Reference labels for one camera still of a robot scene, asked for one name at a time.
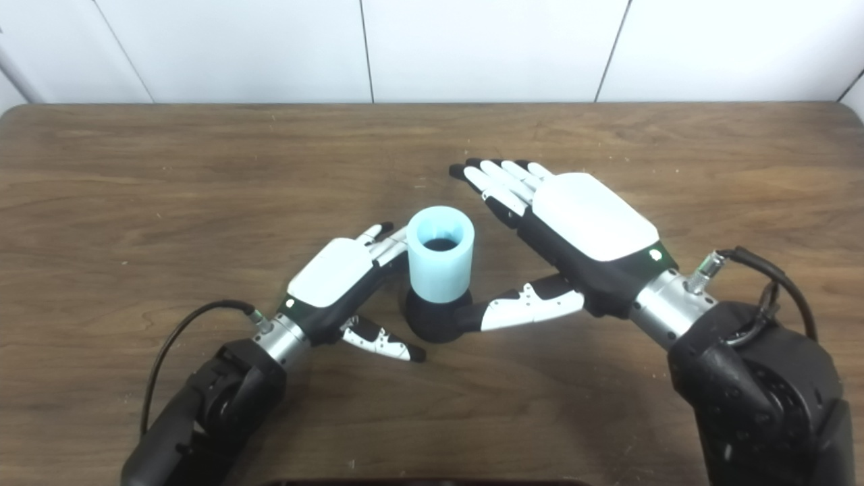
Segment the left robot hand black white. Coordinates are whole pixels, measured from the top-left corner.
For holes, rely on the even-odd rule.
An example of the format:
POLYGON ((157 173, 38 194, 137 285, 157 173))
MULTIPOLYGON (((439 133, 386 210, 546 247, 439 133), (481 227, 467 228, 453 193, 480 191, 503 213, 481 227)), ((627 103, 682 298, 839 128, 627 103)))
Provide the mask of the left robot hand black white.
POLYGON ((395 229, 386 221, 355 238, 329 241, 288 283, 271 320, 280 337, 262 337, 260 344, 282 362, 299 346, 336 342, 401 362, 424 362, 423 348, 359 314, 385 280, 404 270, 406 234, 406 227, 395 229))

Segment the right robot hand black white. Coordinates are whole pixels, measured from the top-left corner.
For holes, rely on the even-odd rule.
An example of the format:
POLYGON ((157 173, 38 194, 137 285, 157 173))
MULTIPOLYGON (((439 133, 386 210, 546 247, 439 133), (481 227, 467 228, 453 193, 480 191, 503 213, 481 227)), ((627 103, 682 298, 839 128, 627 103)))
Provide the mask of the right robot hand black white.
POLYGON ((586 173, 555 175, 539 163, 469 159, 452 178, 481 195, 496 217, 556 269, 480 304, 457 308, 461 332, 555 320, 582 310, 630 319, 663 344, 692 324, 681 298, 662 296, 675 261, 657 228, 586 173))

